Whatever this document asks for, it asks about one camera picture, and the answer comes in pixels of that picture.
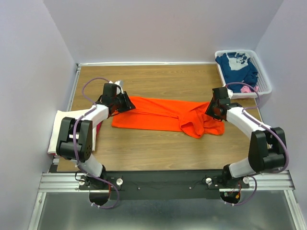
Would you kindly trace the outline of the orange t-shirt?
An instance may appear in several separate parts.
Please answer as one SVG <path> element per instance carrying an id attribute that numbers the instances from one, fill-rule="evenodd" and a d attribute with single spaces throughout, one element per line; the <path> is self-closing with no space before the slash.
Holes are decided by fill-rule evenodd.
<path id="1" fill-rule="evenodd" d="M 135 109 L 116 115 L 112 127 L 183 132 L 193 138 L 223 135 L 224 123 L 205 114 L 209 102 L 132 96 Z"/>

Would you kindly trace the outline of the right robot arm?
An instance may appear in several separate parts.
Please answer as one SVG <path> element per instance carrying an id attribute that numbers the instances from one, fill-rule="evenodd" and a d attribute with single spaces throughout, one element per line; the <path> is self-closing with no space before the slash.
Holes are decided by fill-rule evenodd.
<path id="1" fill-rule="evenodd" d="M 280 127 L 270 127 L 250 115 L 246 108 L 232 103 L 226 87 L 212 89 L 213 97 L 206 115 L 235 125 L 250 140 L 248 157 L 223 167 L 214 182 L 229 186 L 246 176 L 262 172 L 279 173 L 289 164 L 285 133 Z"/>

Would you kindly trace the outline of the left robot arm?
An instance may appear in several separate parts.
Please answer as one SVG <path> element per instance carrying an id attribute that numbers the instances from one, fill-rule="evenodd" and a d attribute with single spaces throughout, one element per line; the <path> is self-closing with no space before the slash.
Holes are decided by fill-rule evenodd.
<path id="1" fill-rule="evenodd" d="M 75 166 L 92 183 L 112 187 L 106 179 L 106 168 L 93 155 L 93 128 L 104 120 L 135 109 L 122 81 L 104 84 L 103 92 L 92 107 L 79 118 L 66 116 L 62 119 L 57 138 L 56 154 L 73 161 Z"/>

